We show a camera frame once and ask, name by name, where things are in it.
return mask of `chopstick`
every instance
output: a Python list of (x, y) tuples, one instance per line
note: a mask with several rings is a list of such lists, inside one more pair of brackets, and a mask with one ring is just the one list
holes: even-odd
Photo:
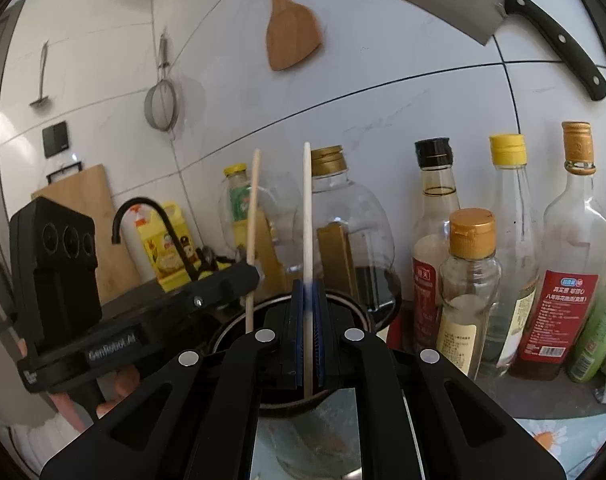
[(309, 142), (303, 147), (303, 396), (313, 394), (314, 386), (314, 317), (312, 312), (312, 157)]
[[(256, 252), (256, 203), (258, 202), (259, 169), (261, 150), (256, 148), (252, 158), (252, 179), (250, 188), (250, 209), (247, 213), (247, 264), (254, 265)], [(254, 331), (254, 291), (245, 297), (245, 333)]]

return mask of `gold bottle cap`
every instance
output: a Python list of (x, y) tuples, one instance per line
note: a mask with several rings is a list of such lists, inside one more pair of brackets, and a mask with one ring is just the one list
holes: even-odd
[(574, 174), (590, 175), (594, 166), (594, 147), (590, 123), (563, 122), (563, 146), (566, 151), (566, 170)]
[(247, 164), (241, 162), (240, 164), (233, 164), (223, 169), (223, 174), (225, 176), (230, 176), (235, 173), (241, 173), (241, 171), (247, 170)]
[(459, 209), (449, 216), (449, 253), (481, 260), (496, 250), (496, 223), (487, 209)]
[(347, 169), (342, 146), (312, 150), (312, 176), (323, 176)]
[(522, 166), (528, 162), (525, 137), (520, 134), (490, 136), (490, 152), (495, 166)]

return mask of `wooden cutting board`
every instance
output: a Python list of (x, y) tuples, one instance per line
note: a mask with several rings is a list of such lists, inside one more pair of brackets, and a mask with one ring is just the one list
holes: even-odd
[(102, 164), (67, 176), (32, 193), (44, 196), (94, 220), (96, 227), (96, 282), (100, 304), (141, 284), (141, 277), (125, 244), (112, 245), (114, 205)]

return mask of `glass bottle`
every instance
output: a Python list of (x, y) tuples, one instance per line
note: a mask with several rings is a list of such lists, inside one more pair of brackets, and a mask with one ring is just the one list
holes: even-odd
[(585, 383), (599, 371), (606, 357), (606, 283), (581, 333), (568, 367), (568, 376)]
[(510, 374), (552, 380), (568, 357), (606, 263), (606, 216), (594, 198), (589, 123), (562, 123), (566, 189), (543, 215), (535, 307)]
[(315, 273), (327, 289), (363, 304), (380, 330), (401, 304), (392, 231), (374, 193), (347, 171), (341, 146), (312, 150)]
[(472, 380), (498, 297), (501, 265), (495, 250), (492, 212), (470, 208), (449, 216), (449, 257), (439, 268), (443, 309), (436, 348)]
[(412, 264), (414, 276), (414, 346), (434, 348), (441, 316), (438, 269), (448, 257), (449, 215), (459, 209), (452, 173), (449, 139), (414, 143), (421, 168), (423, 216), (414, 224)]
[[(223, 170), (219, 192), (219, 219), (225, 243), (243, 257), (247, 245), (250, 179), (245, 164)], [(257, 301), (291, 290), (302, 269), (302, 200), (299, 187), (288, 175), (261, 171), (256, 209), (256, 267), (261, 282)]]
[(514, 361), (537, 284), (538, 234), (530, 205), (525, 171), (525, 137), (490, 137), (496, 186), (492, 211), (496, 218), (496, 258), (504, 278), (499, 299), (490, 311), (479, 373), (497, 377)]

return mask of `camera lens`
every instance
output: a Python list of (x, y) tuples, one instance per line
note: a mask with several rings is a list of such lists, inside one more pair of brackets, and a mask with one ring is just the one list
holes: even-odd
[(63, 231), (63, 247), (67, 256), (75, 258), (78, 256), (78, 250), (80, 247), (78, 241), (78, 232), (73, 227), (67, 226)]
[(92, 254), (94, 254), (94, 239), (89, 233), (85, 233), (83, 235), (83, 250), (88, 256), (92, 256)]
[(47, 224), (43, 229), (43, 245), (49, 254), (54, 254), (58, 247), (58, 233), (54, 224)]

